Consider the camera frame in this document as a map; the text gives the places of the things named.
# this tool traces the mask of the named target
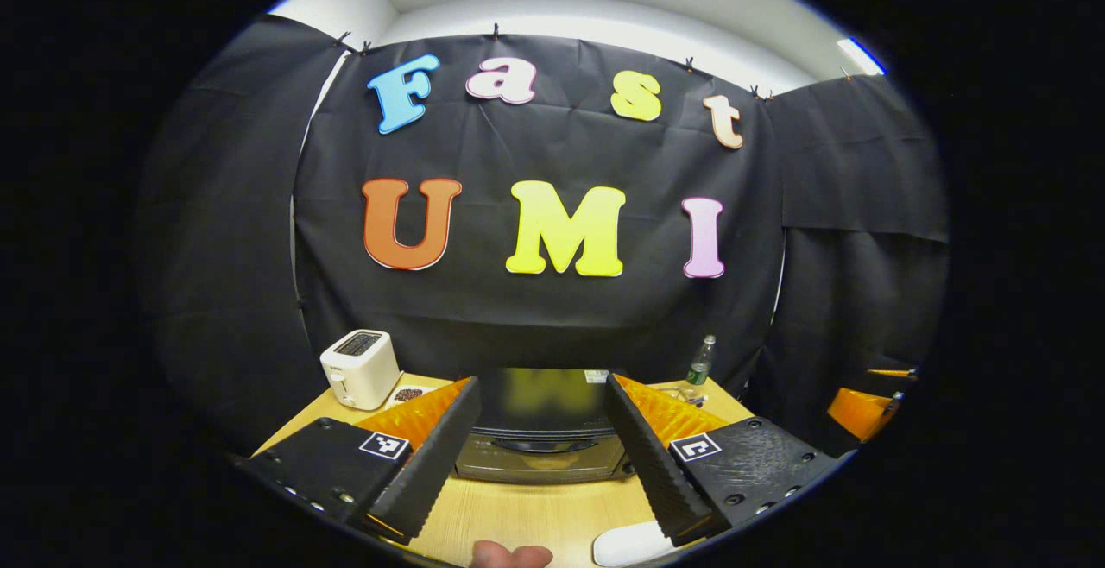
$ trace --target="wooden table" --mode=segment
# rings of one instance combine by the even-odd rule
[[[444,387],[450,382],[452,380],[404,374],[396,389],[408,386]],[[673,387],[680,382],[682,380],[672,380],[652,387]],[[699,391],[708,396],[703,404],[705,411],[729,422],[753,417],[714,380],[707,379]],[[284,423],[257,448],[256,453],[320,417],[357,423],[382,410],[383,407],[375,411],[344,407],[326,390]],[[466,566],[472,560],[472,544],[476,540],[495,540],[511,549],[541,545],[552,551],[549,568],[586,568],[597,566],[591,544],[599,534],[646,520],[655,520],[655,516],[635,475],[619,481],[519,485],[465,480],[452,473],[442,486],[421,534],[402,548]]]

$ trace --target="finger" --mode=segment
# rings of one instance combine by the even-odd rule
[[[514,557],[498,543],[477,540],[472,545],[472,564],[469,568],[514,568]]]
[[[519,546],[514,549],[517,568],[545,568],[552,561],[552,551],[543,546]]]

